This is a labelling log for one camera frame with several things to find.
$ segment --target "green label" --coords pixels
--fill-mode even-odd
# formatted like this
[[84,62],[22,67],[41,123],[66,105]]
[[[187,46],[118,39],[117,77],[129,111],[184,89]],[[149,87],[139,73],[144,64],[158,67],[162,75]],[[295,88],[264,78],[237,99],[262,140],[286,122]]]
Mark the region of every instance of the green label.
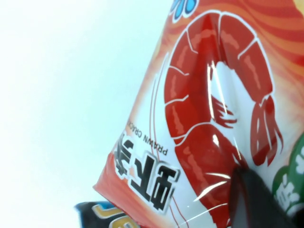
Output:
[[289,165],[276,173],[272,193],[289,216],[304,208],[304,133],[294,145]]

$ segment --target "dark snack bag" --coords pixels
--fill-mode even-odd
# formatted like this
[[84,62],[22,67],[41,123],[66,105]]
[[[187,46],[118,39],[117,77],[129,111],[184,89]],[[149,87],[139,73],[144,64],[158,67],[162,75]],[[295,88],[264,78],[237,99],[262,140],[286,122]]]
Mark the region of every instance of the dark snack bag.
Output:
[[110,202],[78,203],[82,228],[140,228],[122,210]]

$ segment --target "shrimp illustration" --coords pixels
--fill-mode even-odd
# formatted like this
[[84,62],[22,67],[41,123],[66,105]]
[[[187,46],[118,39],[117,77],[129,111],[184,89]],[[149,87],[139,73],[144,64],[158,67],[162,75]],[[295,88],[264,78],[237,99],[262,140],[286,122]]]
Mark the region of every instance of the shrimp illustration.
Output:
[[[212,95],[210,84],[219,83],[218,63],[234,70],[254,104],[249,116],[249,154],[254,165],[270,165],[283,147],[275,119],[271,69],[257,34],[229,12],[209,10],[197,16],[172,52],[164,100],[176,156],[197,200],[208,209],[228,202],[229,181],[223,176],[229,178],[236,166],[247,166],[242,153],[221,130],[233,129],[238,118],[224,100]],[[210,214],[217,227],[227,226],[227,206]]]

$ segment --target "white background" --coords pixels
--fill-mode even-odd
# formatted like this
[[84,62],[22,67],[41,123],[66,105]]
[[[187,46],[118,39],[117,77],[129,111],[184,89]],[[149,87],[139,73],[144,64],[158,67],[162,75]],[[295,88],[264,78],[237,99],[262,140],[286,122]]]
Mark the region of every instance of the white background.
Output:
[[0,226],[77,228],[171,0],[0,0]]

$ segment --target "prawn cracker bag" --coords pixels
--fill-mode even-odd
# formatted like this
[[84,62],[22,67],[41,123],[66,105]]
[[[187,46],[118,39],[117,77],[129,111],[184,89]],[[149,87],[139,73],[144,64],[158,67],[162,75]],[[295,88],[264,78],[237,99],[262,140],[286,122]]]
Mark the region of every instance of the prawn cracker bag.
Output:
[[175,0],[94,189],[149,228],[226,228],[234,168],[304,208],[302,0]]

